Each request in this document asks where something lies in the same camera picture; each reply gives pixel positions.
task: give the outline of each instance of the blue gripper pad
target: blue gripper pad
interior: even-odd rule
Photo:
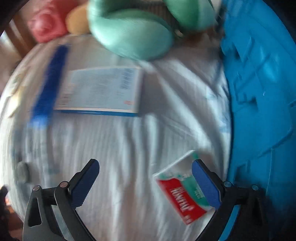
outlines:
[[[91,159],[83,168],[83,170],[76,173],[71,179],[72,181],[73,179],[75,179],[76,176],[82,174],[82,176],[78,178],[78,182],[75,184],[74,188],[71,190],[72,201],[70,205],[73,209],[80,207],[83,204],[99,172],[99,162],[96,159]]]
[[[208,175],[210,171],[207,169],[204,163],[201,162],[202,161],[198,159],[192,163],[192,174],[204,196],[206,197],[209,205],[217,210],[221,205],[220,191]]]
[[[66,62],[69,47],[59,45],[49,63],[44,75],[43,90],[33,108],[31,124],[47,124],[57,98],[63,67]]]

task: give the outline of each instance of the metal screw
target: metal screw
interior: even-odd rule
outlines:
[[[61,182],[61,184],[59,185],[61,188],[65,188],[68,186],[68,182]]]
[[[253,189],[254,191],[258,191],[258,190],[259,190],[259,187],[258,187],[257,185],[252,185],[252,189]]]
[[[229,181],[225,181],[225,182],[223,182],[223,185],[224,185],[224,187],[227,187],[227,188],[229,188],[229,187],[231,187],[231,186],[232,186],[232,183],[231,183],[231,182],[229,182]]]
[[[39,185],[36,185],[35,187],[33,187],[33,191],[38,191],[40,189]]]

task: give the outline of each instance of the toothpaste box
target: toothpaste box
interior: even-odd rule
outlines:
[[[55,110],[66,113],[137,116],[142,68],[73,70],[62,83]]]
[[[154,175],[154,179],[185,224],[192,223],[212,209],[192,175],[191,165],[198,158],[195,151],[189,151]]]

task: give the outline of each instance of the yellow cushion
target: yellow cushion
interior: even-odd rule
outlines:
[[[66,17],[66,26],[69,33],[74,35],[88,34],[89,22],[87,20],[88,2],[74,8]]]

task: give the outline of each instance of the bed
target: bed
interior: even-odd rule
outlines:
[[[104,63],[120,65],[124,61],[145,69],[140,116],[55,113],[47,130],[31,133],[26,143],[32,148],[22,148],[36,176],[30,188],[35,183],[55,186],[70,179],[90,158],[100,161],[101,173],[78,209],[96,239],[196,239],[212,213],[184,225],[151,178],[191,149],[221,179],[239,186],[256,184],[263,190],[271,233],[295,219],[295,28],[289,25],[288,15],[278,12],[274,1],[225,0],[224,4],[223,65],[219,44],[206,39],[195,48],[175,47],[151,63],[123,60],[96,47]],[[98,44],[91,37],[67,38],[63,41],[71,42],[73,52],[75,41]],[[58,41],[62,40],[35,47],[22,63],[36,55],[36,66],[43,66],[35,68],[34,78],[25,80],[32,92],[26,111],[40,89],[42,83],[37,79]],[[89,64],[102,64],[88,59]],[[84,66],[73,62],[67,68]],[[26,203],[20,202],[23,197],[14,190],[10,175],[7,140],[12,137],[14,121],[3,119],[0,126],[1,183],[11,186],[9,198],[23,217]],[[48,139],[51,145],[45,145]],[[43,153],[37,151],[41,146]],[[44,168],[40,163],[47,158],[53,161]]]
[[[54,49],[67,43],[65,72],[97,66],[141,66],[144,82],[136,118],[54,112],[47,128],[26,126],[42,89]],[[153,62],[131,61],[105,50],[91,35],[66,36],[34,47],[16,73],[30,65],[21,109],[5,115],[1,97],[1,184],[23,219],[34,185],[43,188],[69,180],[91,158],[100,175],[78,213],[97,240],[192,240],[212,212],[186,226],[153,180],[189,150],[198,151],[211,170],[225,179],[230,151],[228,88],[219,45],[207,35],[196,47],[176,46]],[[23,140],[18,146],[16,138]],[[15,188],[12,149],[19,148],[30,168],[30,184]]]

